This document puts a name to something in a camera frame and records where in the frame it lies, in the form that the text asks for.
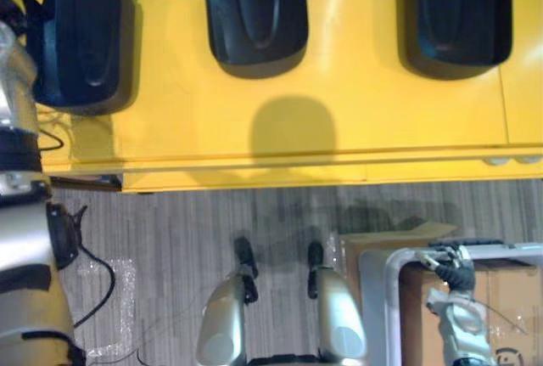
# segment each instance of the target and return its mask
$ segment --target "floor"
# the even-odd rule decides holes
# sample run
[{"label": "floor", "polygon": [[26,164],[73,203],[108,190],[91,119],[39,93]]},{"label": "floor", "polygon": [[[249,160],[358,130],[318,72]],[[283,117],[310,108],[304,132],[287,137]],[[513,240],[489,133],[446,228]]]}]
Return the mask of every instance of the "floor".
[{"label": "floor", "polygon": [[[57,189],[83,221],[87,247],[112,263],[109,303],[76,331],[90,364],[195,364],[201,311],[234,266],[232,241],[257,255],[260,300],[247,314],[249,358],[316,351],[316,308],[306,298],[305,249],[314,238],[399,229],[409,217],[457,225],[456,235],[543,241],[543,182],[108,194]],[[333,250],[328,248],[329,256]],[[85,257],[63,271],[75,319],[107,290],[108,275]]]}]

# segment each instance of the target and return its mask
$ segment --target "wire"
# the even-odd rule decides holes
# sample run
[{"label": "wire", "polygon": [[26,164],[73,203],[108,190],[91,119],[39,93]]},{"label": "wire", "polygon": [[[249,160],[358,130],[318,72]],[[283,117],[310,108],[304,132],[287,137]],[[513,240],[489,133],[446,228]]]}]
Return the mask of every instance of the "wire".
[{"label": "wire", "polygon": [[57,137],[56,135],[50,133],[49,131],[45,131],[41,128],[40,128],[40,132],[54,139],[57,142],[57,144],[52,147],[40,148],[40,152],[55,151],[56,149],[61,149],[64,147],[64,141],[60,139],[59,137]]},{"label": "wire", "polygon": [[515,324],[511,319],[509,319],[508,317],[506,317],[503,313],[501,313],[500,311],[498,311],[497,309],[494,309],[493,307],[491,307],[490,305],[484,303],[484,302],[481,302],[479,300],[476,300],[475,298],[467,298],[467,297],[463,297],[465,300],[468,300],[468,301],[472,301],[472,302],[477,302],[478,304],[481,304],[482,306],[484,306],[485,308],[487,309],[490,309],[493,313],[495,313],[496,315],[498,315],[500,318],[502,318],[503,320],[505,320],[508,324],[510,324],[513,328],[516,328],[518,330],[520,330],[523,334],[525,335],[529,335],[529,333],[526,331],[526,329],[522,328],[519,324]]},{"label": "wire", "polygon": [[116,277],[115,277],[115,271],[113,271],[113,268],[104,260],[102,260],[99,257],[96,257],[88,248],[86,248],[83,245],[82,237],[81,237],[81,219],[83,218],[83,214],[87,210],[88,206],[83,206],[74,216],[72,216],[72,220],[74,221],[75,227],[78,232],[79,236],[79,248],[81,251],[83,251],[88,258],[90,258],[92,261],[97,262],[98,264],[101,264],[108,270],[109,273],[109,288],[108,292],[105,294],[104,298],[83,318],[81,318],[79,321],[77,321],[74,324],[74,329],[79,328],[81,325],[83,325],[89,318],[93,317],[95,313],[97,313],[109,300],[111,295],[113,294],[113,291],[115,289],[116,284]]},{"label": "wire", "polygon": [[98,361],[95,361],[95,362],[92,362],[91,364],[89,364],[88,366],[93,366],[95,364],[116,364],[116,363],[120,363],[122,362],[123,360],[127,360],[129,357],[131,357],[134,353],[137,352],[137,349],[134,349],[132,352],[128,353],[126,356],[124,356],[123,358],[120,358],[118,360],[112,360],[112,361],[109,361],[109,362],[98,362]]},{"label": "wire", "polygon": [[139,348],[136,350],[136,359],[142,366],[151,366],[149,363],[145,363],[139,356]]},{"label": "wire", "polygon": [[93,253],[91,253],[91,251],[89,251],[88,248],[86,248],[83,244],[79,245],[79,248],[88,256],[88,258],[90,258],[94,262],[97,262],[98,264],[101,264],[102,266],[106,268],[106,270],[108,270],[109,288],[108,288],[108,292],[106,293],[104,298],[102,298],[102,300],[97,304],[97,306],[95,306],[87,315],[85,315],[83,318],[81,318],[79,321],[77,321],[74,324],[74,329],[77,329],[81,325],[83,325],[89,318],[93,317],[94,314],[97,313],[106,304],[107,301],[109,301],[109,298],[113,294],[113,290],[115,289],[115,284],[116,284],[115,272],[113,271],[113,268],[107,262],[93,255]]}]

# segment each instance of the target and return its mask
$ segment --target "plastic wrap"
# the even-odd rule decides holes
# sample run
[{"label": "plastic wrap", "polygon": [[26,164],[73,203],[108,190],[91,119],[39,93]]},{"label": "plastic wrap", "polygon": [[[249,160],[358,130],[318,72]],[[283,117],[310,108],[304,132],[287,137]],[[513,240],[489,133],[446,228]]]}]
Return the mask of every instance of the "plastic wrap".
[{"label": "plastic wrap", "polygon": [[[92,320],[89,319],[76,332],[78,344],[85,347],[88,358],[116,358],[127,355],[133,350],[133,336],[135,328],[135,294],[137,271],[132,260],[116,259],[108,261],[116,276],[114,294],[108,303],[95,316],[99,319],[109,318],[110,328],[107,334],[99,338],[109,343],[98,341],[95,334],[88,333],[93,329]],[[109,277],[106,269],[96,262],[85,262],[77,268],[78,275],[82,278],[83,294],[88,290],[98,290],[104,280]]]}]

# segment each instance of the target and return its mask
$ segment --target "black plastic seat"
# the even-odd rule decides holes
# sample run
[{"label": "black plastic seat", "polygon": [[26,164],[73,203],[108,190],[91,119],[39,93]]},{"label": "black plastic seat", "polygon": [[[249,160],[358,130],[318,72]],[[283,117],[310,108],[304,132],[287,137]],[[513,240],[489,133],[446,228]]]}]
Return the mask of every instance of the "black plastic seat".
[{"label": "black plastic seat", "polygon": [[431,77],[476,76],[512,50],[512,0],[406,0],[410,67]]},{"label": "black plastic seat", "polygon": [[275,76],[303,58],[306,0],[206,0],[211,52],[225,71]]},{"label": "black plastic seat", "polygon": [[74,114],[106,114],[131,97],[132,0],[23,0],[36,101]]}]

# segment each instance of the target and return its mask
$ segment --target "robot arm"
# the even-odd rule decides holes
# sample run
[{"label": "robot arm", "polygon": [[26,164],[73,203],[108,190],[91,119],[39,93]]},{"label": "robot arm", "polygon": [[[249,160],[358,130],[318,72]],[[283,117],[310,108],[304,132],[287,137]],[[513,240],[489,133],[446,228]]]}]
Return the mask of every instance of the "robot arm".
[{"label": "robot arm", "polygon": [[0,17],[0,363],[84,366],[59,281],[81,236],[64,207],[47,202],[31,96],[36,70],[12,30],[14,4],[8,14]]},{"label": "robot arm", "polygon": [[439,316],[439,333],[443,339],[445,364],[451,366],[494,366],[485,308],[473,300],[475,271],[467,249],[463,245],[445,247],[451,265],[417,253],[423,265],[447,282],[449,294],[431,289],[426,305]]}]

